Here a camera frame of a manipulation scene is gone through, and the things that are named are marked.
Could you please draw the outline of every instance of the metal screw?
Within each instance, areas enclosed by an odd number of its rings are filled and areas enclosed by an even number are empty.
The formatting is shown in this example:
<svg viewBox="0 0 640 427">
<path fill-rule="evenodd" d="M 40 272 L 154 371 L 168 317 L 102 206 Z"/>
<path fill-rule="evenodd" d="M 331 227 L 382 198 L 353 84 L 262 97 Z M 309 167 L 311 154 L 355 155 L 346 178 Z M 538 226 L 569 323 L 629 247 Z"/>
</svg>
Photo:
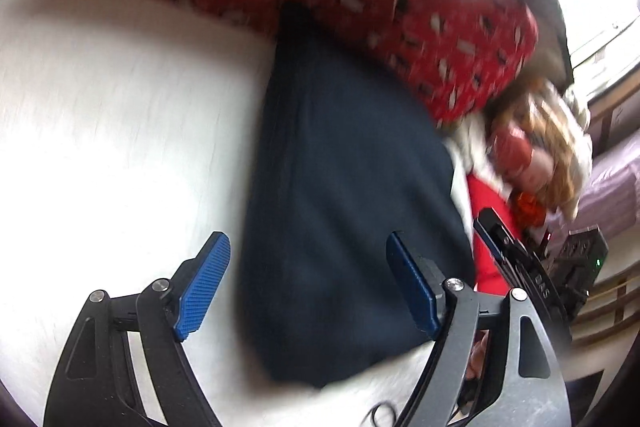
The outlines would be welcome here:
<svg viewBox="0 0 640 427">
<path fill-rule="evenodd" d="M 447 279 L 445 285 L 452 292 L 459 292 L 460 290 L 462 290 L 462 288 L 465 287 L 465 283 L 463 283 L 460 279 Z"/>
<path fill-rule="evenodd" d="M 104 299 L 104 292 L 102 290 L 96 290 L 89 295 L 91 302 L 102 302 L 102 299 Z"/>
<path fill-rule="evenodd" d="M 157 279 L 153 282 L 151 288 L 155 292 L 163 292 L 169 288 L 169 281 L 167 279 Z"/>
<path fill-rule="evenodd" d="M 527 292 L 522 288 L 514 288 L 511 290 L 511 296 L 516 299 L 516 301 L 526 301 L 527 300 Z"/>
</svg>

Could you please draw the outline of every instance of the white bed sheet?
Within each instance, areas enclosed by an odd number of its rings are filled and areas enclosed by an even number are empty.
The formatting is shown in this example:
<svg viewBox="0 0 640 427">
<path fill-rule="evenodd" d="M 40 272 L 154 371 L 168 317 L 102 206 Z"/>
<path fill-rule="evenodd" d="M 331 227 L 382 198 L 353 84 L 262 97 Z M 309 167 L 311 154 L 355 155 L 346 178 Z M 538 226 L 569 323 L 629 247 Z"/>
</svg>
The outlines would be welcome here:
<svg viewBox="0 0 640 427">
<path fill-rule="evenodd" d="M 214 230 L 235 255 L 184 348 L 225 427 L 356 427 L 381 400 L 404 406 L 430 344 L 315 391 L 269 382 L 234 328 L 272 61 L 273 43 L 161 0 L 0 0 L 0 379 L 38 425 L 87 295 L 170 276 Z M 452 193 L 470 231 L 463 171 Z"/>
</svg>

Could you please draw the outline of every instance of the black cable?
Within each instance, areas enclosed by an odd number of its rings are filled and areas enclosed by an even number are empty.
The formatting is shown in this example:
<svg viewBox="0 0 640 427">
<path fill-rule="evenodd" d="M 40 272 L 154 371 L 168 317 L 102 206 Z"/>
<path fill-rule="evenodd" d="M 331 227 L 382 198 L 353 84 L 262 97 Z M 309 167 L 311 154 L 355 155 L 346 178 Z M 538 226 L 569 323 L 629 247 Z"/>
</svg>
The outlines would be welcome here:
<svg viewBox="0 0 640 427">
<path fill-rule="evenodd" d="M 381 427 L 378 424 L 378 422 L 376 421 L 376 413 L 378 412 L 378 409 L 380 409 L 381 407 L 384 407 L 388 411 L 390 411 L 391 418 L 392 418 L 392 425 L 395 425 L 396 422 L 398 421 L 398 412 L 396 411 L 396 406 L 392 402 L 390 402 L 389 400 L 384 400 L 382 402 L 379 402 L 379 403 L 375 404 L 369 410 L 369 412 L 367 412 L 367 415 L 364 417 L 364 420 L 362 420 L 362 423 L 360 423 L 360 425 L 362 425 L 364 422 L 366 422 L 367 418 L 368 418 L 368 419 L 371 420 L 372 427 Z"/>
</svg>

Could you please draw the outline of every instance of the navy blue cushion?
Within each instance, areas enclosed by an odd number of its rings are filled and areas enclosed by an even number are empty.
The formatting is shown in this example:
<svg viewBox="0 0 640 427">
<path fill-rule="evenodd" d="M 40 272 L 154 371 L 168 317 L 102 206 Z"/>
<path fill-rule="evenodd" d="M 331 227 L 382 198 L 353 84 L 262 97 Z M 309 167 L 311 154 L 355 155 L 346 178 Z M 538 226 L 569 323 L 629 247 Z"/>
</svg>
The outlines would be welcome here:
<svg viewBox="0 0 640 427">
<path fill-rule="evenodd" d="M 283 8 L 239 267 L 244 331 L 275 380 L 322 387 L 428 340 L 385 260 L 415 253 L 470 285 L 453 168 L 426 110 L 382 65 Z"/>
</svg>

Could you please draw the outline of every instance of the purple blanket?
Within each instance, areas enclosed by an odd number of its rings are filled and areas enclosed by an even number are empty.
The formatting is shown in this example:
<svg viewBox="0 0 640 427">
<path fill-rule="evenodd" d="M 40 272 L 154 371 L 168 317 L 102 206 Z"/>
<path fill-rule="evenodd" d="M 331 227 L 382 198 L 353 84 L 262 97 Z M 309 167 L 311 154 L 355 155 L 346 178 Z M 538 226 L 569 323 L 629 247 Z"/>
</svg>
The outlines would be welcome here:
<svg viewBox="0 0 640 427">
<path fill-rule="evenodd" d="M 636 223 L 640 223 L 640 130 L 594 160 L 574 222 L 568 223 L 559 213 L 547 218 L 553 232 L 549 252 L 556 252 L 569 232 L 599 225 L 609 240 Z"/>
</svg>

